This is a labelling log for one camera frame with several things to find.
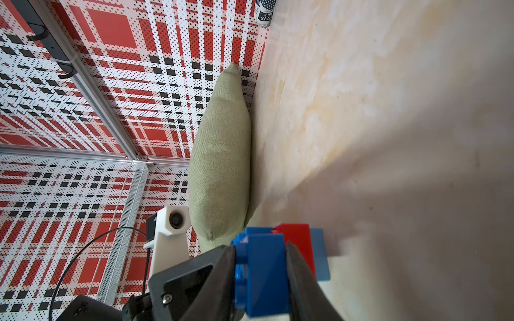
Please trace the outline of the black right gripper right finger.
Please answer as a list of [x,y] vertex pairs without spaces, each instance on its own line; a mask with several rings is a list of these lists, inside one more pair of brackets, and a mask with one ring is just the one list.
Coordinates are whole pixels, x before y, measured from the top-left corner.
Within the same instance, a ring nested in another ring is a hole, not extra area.
[[338,320],[343,318],[329,302],[298,247],[286,244],[290,320]]

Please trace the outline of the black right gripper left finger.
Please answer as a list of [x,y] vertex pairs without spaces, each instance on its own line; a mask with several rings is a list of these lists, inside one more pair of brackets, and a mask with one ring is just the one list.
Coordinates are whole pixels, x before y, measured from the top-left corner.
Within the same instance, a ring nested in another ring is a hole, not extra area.
[[182,320],[234,320],[236,249],[220,246],[192,259],[195,269],[211,266],[203,286]]

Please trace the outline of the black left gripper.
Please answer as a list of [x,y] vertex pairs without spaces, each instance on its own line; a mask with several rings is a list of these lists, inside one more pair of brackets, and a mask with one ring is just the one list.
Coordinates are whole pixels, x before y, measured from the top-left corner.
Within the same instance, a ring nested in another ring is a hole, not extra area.
[[122,320],[179,320],[193,304],[224,250],[219,246],[152,275],[148,292],[131,296]]

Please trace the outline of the blue long lego brick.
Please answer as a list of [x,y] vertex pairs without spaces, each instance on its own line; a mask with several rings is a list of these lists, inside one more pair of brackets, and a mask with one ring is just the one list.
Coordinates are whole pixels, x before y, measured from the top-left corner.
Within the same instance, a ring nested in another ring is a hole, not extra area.
[[323,230],[311,228],[310,232],[317,280],[319,282],[328,282],[331,276]]

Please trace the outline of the blue small lego brick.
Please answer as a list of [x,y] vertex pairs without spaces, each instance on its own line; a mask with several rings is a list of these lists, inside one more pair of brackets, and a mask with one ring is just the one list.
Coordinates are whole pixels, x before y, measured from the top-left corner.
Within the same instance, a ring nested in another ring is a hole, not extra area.
[[250,318],[289,313],[285,238],[270,227],[247,227],[236,249],[235,307]]

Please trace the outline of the red lego brick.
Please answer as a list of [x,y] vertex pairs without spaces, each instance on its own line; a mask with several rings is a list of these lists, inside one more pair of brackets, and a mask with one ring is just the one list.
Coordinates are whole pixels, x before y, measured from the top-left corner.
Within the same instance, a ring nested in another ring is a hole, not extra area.
[[314,277],[317,276],[311,229],[308,224],[283,223],[274,227],[271,234],[282,234],[284,235],[285,243],[292,243],[297,246],[310,271]]

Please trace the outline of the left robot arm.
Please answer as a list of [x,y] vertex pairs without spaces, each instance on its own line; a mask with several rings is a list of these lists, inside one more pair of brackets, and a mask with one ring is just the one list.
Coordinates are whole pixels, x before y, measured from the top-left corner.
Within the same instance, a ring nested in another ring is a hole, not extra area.
[[220,246],[150,277],[122,310],[84,295],[58,320],[233,320],[236,250]]

